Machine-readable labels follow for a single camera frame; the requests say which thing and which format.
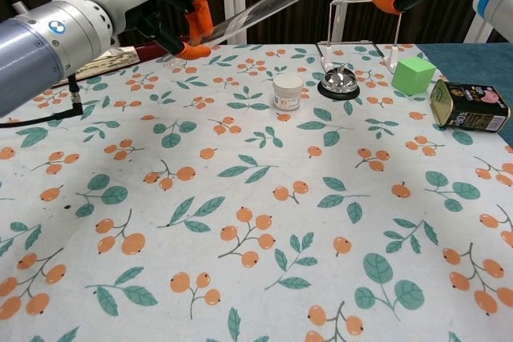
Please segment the clear glass test tube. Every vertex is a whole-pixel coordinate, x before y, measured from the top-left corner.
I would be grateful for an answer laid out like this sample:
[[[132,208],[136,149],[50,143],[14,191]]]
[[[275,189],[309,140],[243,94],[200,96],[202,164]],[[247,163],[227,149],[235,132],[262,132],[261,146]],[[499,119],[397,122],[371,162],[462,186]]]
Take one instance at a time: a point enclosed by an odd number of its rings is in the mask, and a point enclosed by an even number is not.
[[[153,40],[174,56],[187,57],[190,49],[214,46],[217,43],[246,31],[274,14],[293,5],[298,0],[260,0],[236,13],[227,20],[213,24],[208,0],[157,0],[175,7],[183,16],[188,16],[189,33],[181,38],[162,22],[157,24]]]

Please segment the folding paper fan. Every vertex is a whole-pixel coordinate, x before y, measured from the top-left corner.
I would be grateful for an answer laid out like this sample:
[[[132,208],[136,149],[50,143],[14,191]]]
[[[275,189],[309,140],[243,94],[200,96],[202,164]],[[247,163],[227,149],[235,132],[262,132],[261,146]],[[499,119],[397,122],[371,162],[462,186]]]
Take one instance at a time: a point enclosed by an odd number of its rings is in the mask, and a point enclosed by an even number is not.
[[[82,81],[84,79],[114,73],[118,70],[125,70],[128,67],[159,58],[163,60],[173,60],[174,56],[156,43],[114,47],[77,70],[75,77],[77,81]]]

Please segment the green cube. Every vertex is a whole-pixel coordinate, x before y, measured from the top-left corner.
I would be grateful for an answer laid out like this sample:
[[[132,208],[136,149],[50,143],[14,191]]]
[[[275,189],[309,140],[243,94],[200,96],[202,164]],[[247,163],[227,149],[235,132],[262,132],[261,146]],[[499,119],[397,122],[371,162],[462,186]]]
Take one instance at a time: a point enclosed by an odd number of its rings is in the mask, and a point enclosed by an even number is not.
[[[398,61],[392,79],[392,86],[412,96],[427,91],[436,66],[423,58],[411,57]]]

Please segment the black tin can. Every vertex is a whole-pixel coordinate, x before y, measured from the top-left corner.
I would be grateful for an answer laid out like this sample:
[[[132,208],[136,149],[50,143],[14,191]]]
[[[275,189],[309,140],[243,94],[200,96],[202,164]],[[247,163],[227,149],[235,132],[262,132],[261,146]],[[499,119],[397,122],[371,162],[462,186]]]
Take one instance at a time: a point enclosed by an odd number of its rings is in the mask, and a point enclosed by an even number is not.
[[[493,133],[500,131],[511,116],[510,107],[494,87],[442,79],[430,93],[430,108],[440,127]]]

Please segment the silver call bell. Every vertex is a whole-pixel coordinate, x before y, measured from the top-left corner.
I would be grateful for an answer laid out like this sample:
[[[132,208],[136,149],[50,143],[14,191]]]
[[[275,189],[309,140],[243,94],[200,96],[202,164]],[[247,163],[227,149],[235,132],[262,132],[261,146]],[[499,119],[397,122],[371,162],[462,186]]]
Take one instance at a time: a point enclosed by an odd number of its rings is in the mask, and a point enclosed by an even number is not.
[[[317,90],[332,100],[351,100],[360,95],[355,73],[345,66],[328,70],[317,84]]]

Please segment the small white jar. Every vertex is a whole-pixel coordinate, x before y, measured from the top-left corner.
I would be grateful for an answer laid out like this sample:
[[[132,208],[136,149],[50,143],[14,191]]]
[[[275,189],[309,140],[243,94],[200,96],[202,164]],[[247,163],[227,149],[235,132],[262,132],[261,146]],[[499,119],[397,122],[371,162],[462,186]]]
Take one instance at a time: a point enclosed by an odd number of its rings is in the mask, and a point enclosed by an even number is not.
[[[300,106],[303,79],[296,74],[277,74],[273,78],[274,106],[280,111],[295,111]]]

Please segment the floral printed tablecloth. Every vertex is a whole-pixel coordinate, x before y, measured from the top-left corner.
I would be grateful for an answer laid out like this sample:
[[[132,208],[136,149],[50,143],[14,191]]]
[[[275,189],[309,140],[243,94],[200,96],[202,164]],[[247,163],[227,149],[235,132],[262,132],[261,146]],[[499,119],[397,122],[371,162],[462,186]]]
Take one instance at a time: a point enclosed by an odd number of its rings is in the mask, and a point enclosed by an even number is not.
[[[0,129],[0,342],[513,342],[513,147],[335,58],[354,101],[315,46],[222,46]]]

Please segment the metal rod frame stand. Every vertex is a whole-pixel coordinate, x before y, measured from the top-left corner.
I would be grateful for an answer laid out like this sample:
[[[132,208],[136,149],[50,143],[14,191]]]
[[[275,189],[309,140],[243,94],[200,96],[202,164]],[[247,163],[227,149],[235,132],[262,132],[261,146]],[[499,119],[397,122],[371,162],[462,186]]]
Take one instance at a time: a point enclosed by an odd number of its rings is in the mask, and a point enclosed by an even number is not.
[[[333,9],[336,6],[347,6],[349,4],[359,4],[359,3],[371,3],[371,0],[333,0],[329,4],[329,17],[328,17],[328,28],[327,28],[327,38],[325,40],[325,51],[321,54],[321,65],[325,71],[332,70],[334,68],[333,64],[333,50],[331,48],[331,38],[333,33],[333,20],[332,20],[332,14]],[[387,56],[384,56],[384,61],[386,68],[389,70],[391,74],[393,74],[396,70],[396,67],[398,65],[398,36],[400,31],[402,21],[402,14],[398,16],[397,25],[396,25],[396,31],[394,36],[394,43],[392,47],[389,50],[389,54]]]

